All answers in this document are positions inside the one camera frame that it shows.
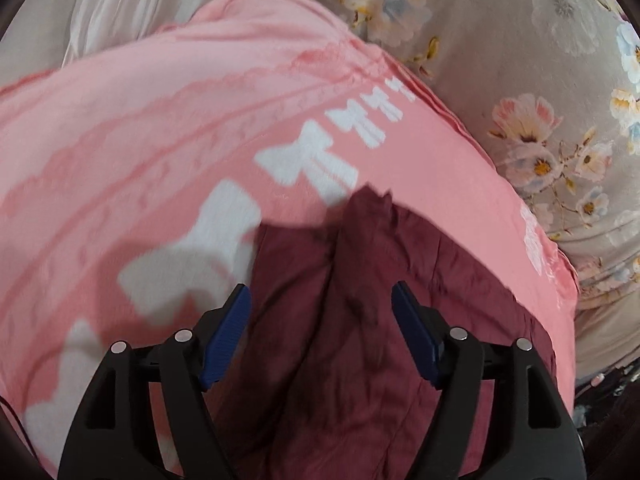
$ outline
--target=maroon cloth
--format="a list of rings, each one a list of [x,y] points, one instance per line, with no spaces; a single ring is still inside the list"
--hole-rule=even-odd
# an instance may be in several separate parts
[[[260,227],[247,346],[216,417],[241,478],[404,480],[439,393],[391,311],[399,280],[480,340],[533,341],[556,376],[545,330],[491,272],[365,187],[339,228]],[[491,403],[487,382],[462,473],[480,463]]]

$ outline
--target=silver screw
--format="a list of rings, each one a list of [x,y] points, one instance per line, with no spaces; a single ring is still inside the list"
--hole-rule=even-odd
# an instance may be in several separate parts
[[[178,332],[175,333],[174,337],[178,343],[186,343],[189,339],[191,339],[191,335],[191,330],[183,328],[182,330],[178,330]]]
[[[460,328],[459,326],[453,327],[449,331],[449,335],[456,341],[464,341],[469,336],[468,332],[464,328]]]
[[[528,352],[529,350],[531,350],[533,348],[533,345],[531,344],[531,341],[529,341],[528,339],[525,339],[523,337],[521,337],[520,339],[518,339],[516,341],[516,345],[518,346],[518,348],[520,350],[524,350],[525,352]]]
[[[111,351],[114,354],[122,354],[127,349],[127,344],[124,341],[116,341],[111,345]]]

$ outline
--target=floral fabric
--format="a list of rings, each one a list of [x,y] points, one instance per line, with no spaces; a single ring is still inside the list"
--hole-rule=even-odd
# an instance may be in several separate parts
[[[319,1],[437,92],[569,256],[578,374],[632,358],[640,316],[618,303],[640,310],[640,38],[617,1]]]

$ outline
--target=blue gripper pad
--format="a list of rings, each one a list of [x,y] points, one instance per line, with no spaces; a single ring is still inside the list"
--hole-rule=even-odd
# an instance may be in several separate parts
[[[394,285],[391,290],[391,306],[400,332],[414,358],[418,373],[435,388],[439,388],[441,380],[438,362],[442,349],[439,348],[416,311],[417,308],[424,307],[417,303],[410,292],[407,293],[404,290],[401,283]]]
[[[217,383],[226,373],[231,362],[240,336],[249,321],[251,312],[251,292],[243,287],[229,310],[220,321],[204,350],[204,362],[200,373],[200,384],[209,390],[213,383]]]

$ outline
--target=black cable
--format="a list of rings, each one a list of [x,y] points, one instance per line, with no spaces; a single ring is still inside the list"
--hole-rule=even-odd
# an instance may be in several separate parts
[[[38,458],[38,454],[36,453],[36,450],[33,447],[33,444],[31,443],[31,439],[29,438],[29,435],[27,435],[27,431],[24,429],[24,426],[22,425],[20,418],[18,417],[18,414],[15,413],[15,410],[11,407],[9,402],[3,396],[0,396],[0,404],[5,406],[9,410],[16,424],[20,428],[20,431],[22,432],[22,436],[24,437],[24,441],[27,443],[27,446],[29,447],[29,451],[31,451],[31,454],[33,455],[33,457],[38,461],[38,464],[42,466],[42,463]]]

